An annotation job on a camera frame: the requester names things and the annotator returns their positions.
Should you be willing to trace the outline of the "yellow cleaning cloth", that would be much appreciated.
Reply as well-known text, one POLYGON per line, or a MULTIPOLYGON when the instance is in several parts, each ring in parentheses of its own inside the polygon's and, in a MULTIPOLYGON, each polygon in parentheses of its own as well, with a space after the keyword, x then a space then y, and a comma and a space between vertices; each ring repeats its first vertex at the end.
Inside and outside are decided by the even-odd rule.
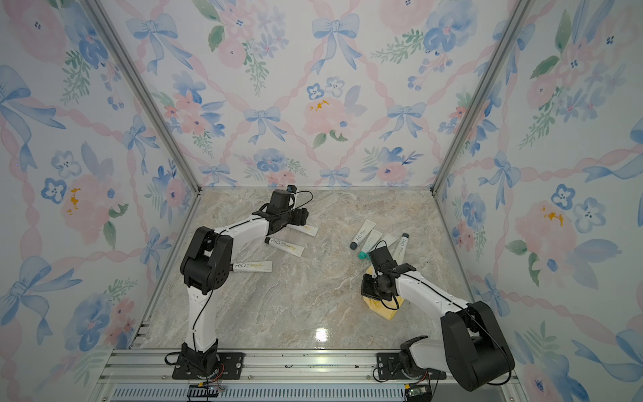
POLYGON ((374 299, 368 298, 366 296, 363 297, 363 301, 367 304, 368 308, 372 310, 373 312, 377 313, 379 316, 382 318, 385 318, 387 320, 392 320, 397 312, 397 310, 402 306, 402 304, 405 302, 405 300, 401 297, 396 297, 394 299, 394 302, 397 304, 395 306, 386 306, 381 301, 376 301, 374 299))

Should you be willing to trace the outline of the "pink cap toothpaste tube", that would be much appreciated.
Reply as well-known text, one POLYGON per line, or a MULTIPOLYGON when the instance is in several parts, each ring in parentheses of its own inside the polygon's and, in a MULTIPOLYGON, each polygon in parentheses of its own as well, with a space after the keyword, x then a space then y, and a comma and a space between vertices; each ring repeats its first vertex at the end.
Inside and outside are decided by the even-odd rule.
POLYGON ((287 227, 312 237, 316 237, 319 231, 318 227, 311 226, 311 225, 288 224, 287 227))

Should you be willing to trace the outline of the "teal cap toothpaste tube back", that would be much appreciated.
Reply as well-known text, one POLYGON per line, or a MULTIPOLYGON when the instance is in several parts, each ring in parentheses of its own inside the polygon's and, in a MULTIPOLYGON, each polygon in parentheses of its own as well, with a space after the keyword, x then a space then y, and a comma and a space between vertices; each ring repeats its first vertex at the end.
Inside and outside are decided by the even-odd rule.
POLYGON ((373 229, 366 240, 363 242, 363 246, 358 253, 358 259, 365 260, 368 257, 368 253, 375 248, 376 244, 381 240, 383 233, 373 229))

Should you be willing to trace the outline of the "teal cap toothpaste tube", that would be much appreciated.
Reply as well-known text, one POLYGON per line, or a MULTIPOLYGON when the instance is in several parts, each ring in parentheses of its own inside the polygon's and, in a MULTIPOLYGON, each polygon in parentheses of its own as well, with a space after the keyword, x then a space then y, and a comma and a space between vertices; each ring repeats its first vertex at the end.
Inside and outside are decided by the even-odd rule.
POLYGON ((363 246, 358 253, 358 259, 365 260, 368 257, 368 253, 375 248, 376 244, 381 240, 383 233, 373 229, 366 240, 363 242, 363 246))
POLYGON ((392 236, 391 234, 386 234, 383 236, 383 238, 380 240, 378 243, 379 246, 385 246, 387 248, 392 247, 398 239, 395 236, 392 236))

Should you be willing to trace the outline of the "black cap toothpaste tube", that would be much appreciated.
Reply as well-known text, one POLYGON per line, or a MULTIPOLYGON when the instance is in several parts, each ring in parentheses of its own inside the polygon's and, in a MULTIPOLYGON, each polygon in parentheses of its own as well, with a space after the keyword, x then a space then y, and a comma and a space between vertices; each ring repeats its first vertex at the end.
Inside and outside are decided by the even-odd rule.
POLYGON ((266 236, 264 242, 268 246, 278 249, 279 251, 284 251, 296 257, 302 257, 303 251, 305 249, 303 246, 298 246, 287 241, 281 241, 268 236, 266 236))

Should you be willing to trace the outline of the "dark green cap toothpaste tube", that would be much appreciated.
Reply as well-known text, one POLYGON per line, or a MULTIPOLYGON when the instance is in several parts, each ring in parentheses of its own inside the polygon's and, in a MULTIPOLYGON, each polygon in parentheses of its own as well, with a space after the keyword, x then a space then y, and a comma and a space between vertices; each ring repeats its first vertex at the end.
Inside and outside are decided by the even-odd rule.
POLYGON ((366 237, 370 234, 370 232, 375 228, 376 223, 371 221, 370 219, 366 219, 360 229, 358 230, 358 233, 355 234, 353 237, 349 247, 351 250, 356 250, 358 246, 366 239, 366 237))

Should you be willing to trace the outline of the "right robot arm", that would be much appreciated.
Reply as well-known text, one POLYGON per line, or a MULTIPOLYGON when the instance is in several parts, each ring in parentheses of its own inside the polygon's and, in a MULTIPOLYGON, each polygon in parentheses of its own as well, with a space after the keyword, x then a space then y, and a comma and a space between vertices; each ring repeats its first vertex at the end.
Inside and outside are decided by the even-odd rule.
POLYGON ((483 301, 469 303, 429 282, 413 266, 386 267, 364 274, 362 296, 385 305, 403 299, 440 324, 441 343, 427 336, 400 345, 399 363, 385 365, 411 379, 450 375, 464 390, 507 383, 516 363, 492 308, 483 301))

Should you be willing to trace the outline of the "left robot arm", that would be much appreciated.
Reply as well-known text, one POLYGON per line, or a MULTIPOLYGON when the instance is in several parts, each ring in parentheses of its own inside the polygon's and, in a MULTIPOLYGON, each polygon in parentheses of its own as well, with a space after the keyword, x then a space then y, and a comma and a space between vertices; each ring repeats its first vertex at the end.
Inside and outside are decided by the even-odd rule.
POLYGON ((189 296, 188 335, 177 363, 191 373, 210 379, 222 371, 218 358, 214 293, 233 271, 233 259, 252 241, 271 243, 287 226, 305 226, 309 216, 296 204, 301 191, 294 185, 276 189, 271 200, 249 217, 216 229, 202 226, 192 237, 180 265, 189 296))

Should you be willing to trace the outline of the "toothpaste tube near left arm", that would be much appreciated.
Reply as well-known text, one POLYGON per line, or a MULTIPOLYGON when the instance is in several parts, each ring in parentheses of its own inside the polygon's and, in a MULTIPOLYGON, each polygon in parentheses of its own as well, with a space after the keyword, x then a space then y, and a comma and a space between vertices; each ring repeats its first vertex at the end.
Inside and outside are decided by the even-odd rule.
POLYGON ((270 273, 272 272, 272 262, 271 261, 254 261, 254 262, 240 262, 234 263, 231 266, 231 271, 233 272, 259 272, 259 273, 270 273))

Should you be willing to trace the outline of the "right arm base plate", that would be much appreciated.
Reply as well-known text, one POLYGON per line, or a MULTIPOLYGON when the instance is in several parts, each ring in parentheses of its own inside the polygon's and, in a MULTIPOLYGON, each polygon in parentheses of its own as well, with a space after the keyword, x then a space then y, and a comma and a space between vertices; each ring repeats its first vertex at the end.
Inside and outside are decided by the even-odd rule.
POLYGON ((424 380, 445 380, 447 375, 445 372, 434 370, 421 370, 418 375, 413 375, 410 371, 403 367, 398 353, 376 353, 376 366, 374 377, 377 380, 410 380, 417 382, 421 379, 424 380))

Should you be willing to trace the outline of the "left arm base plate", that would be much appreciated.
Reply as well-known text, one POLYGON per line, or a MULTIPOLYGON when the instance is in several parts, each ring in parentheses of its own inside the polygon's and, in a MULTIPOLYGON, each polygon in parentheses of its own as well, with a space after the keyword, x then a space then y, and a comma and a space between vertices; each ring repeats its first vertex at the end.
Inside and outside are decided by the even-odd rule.
POLYGON ((172 372, 173 380, 239 380, 246 355, 241 352, 218 353, 214 371, 206 375, 194 368, 185 358, 179 357, 172 372))

